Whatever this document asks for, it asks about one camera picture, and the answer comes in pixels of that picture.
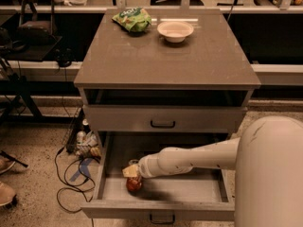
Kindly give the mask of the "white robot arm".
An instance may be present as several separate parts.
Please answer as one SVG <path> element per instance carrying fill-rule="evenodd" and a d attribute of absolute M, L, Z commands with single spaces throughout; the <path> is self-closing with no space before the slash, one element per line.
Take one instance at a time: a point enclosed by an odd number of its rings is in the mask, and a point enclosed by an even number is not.
<path fill-rule="evenodd" d="M 266 116 L 239 138 L 197 148 L 163 148 L 123 169 L 137 181 L 233 169 L 235 227 L 303 227 L 303 122 Z"/>

